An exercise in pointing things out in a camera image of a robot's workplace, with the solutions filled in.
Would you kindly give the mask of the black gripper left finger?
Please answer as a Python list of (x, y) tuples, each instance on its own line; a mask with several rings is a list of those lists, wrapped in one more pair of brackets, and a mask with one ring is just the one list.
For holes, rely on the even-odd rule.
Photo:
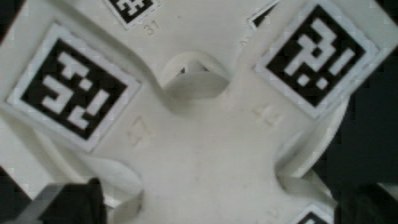
[(15, 218), (17, 224), (106, 224), (100, 182), (51, 184)]

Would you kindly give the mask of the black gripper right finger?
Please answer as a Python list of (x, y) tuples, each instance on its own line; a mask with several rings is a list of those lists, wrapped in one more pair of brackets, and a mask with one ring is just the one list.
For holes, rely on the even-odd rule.
[(333, 224), (398, 224), (398, 183), (346, 185), (335, 199)]

